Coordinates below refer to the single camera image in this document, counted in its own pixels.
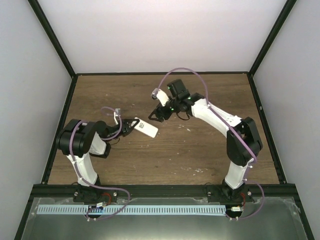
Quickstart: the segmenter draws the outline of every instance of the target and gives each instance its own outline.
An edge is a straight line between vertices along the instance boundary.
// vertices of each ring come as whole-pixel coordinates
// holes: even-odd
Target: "purple cable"
[[[72,160],[74,161],[74,169],[76,171],[76,173],[78,174],[79,178],[87,185],[93,187],[93,188],[96,188],[96,189],[102,189],[102,190],[113,190],[113,191],[122,191],[122,192],[125,192],[127,195],[128,195],[128,201],[122,206],[122,208],[120,208],[118,211],[116,211],[115,213],[113,214],[110,214],[108,216],[105,216],[105,217],[99,217],[97,218],[97,220],[103,220],[103,219],[109,219],[115,215],[117,215],[118,213],[120,213],[128,204],[129,204],[129,201],[130,201],[130,193],[124,189],[124,188],[119,188],[119,187],[104,187],[104,186],[96,186],[94,184],[91,184],[90,182],[88,182],[87,180],[85,180],[83,178],[83,176],[81,176],[81,173],[79,171],[79,168],[78,168],[78,165],[77,165],[77,162],[76,162],[76,158],[75,158],[75,155],[74,155],[74,152],[72,151],[72,146],[73,146],[73,142],[74,142],[74,137],[75,137],[75,134],[76,134],[76,131],[78,129],[78,127],[82,124],[82,123],[85,123],[83,121],[79,121],[73,131],[72,131],[72,134],[71,134],[71,137],[70,137],[70,143],[69,143],[69,152],[70,152],[70,155],[72,157]]]
[[[230,130],[231,132],[236,136],[236,138],[240,141],[240,143],[244,146],[244,148],[249,152],[249,154],[252,156],[253,158],[253,162],[256,163],[257,162],[257,157],[254,154],[254,152],[250,149],[250,147],[248,147],[248,145],[245,143],[245,141],[241,138],[241,136],[236,132],[236,130],[230,126],[229,123],[227,123],[227,121],[225,121],[211,106],[210,106],[210,102],[209,102],[209,97],[208,97],[208,87],[207,84],[205,82],[205,80],[195,71],[193,71],[192,69],[186,68],[186,67],[177,67],[172,69],[171,71],[169,71],[160,81],[160,84],[157,88],[157,90],[155,91],[155,95],[157,95],[162,83],[164,82],[164,80],[167,78],[167,76],[169,74],[171,74],[172,72],[176,71],[176,70],[187,70],[193,74],[195,74],[203,83],[204,86],[204,90],[205,90],[205,100],[206,100],[206,104],[208,105],[209,109],[211,110],[211,112],[213,112],[214,115],[216,115]]]
[[[260,212],[260,210],[262,209],[262,207],[264,206],[264,203],[265,203],[265,192],[264,192],[262,186],[261,186],[259,183],[257,183],[256,181],[248,181],[248,180],[247,180],[246,182],[253,183],[253,184],[257,185],[257,186],[260,188],[261,194],[262,194],[261,204],[260,204],[259,208],[258,208],[254,213],[252,213],[252,214],[250,214],[250,215],[248,215],[248,216],[244,216],[244,217],[241,217],[241,216],[240,216],[240,217],[238,218],[238,220],[245,220],[245,219],[249,219],[249,218],[253,217],[253,216],[256,215],[258,212]],[[236,218],[231,218],[228,214],[225,214],[225,215],[226,215],[227,218],[229,218],[229,219],[231,219],[231,220],[232,220],[232,219],[236,219]]]
[[[108,110],[111,110],[111,111],[113,111],[114,113],[116,113],[116,110],[113,109],[112,107],[103,106],[103,107],[101,108],[102,114],[104,114],[103,111],[102,111],[103,109],[108,109]],[[122,120],[121,120],[120,114],[119,114],[118,118],[119,118],[119,129],[118,129],[118,131],[117,131],[113,136],[111,136],[111,137],[101,138],[102,140],[107,141],[107,140],[115,139],[115,138],[119,135],[119,133],[120,133],[121,130],[122,130]]]

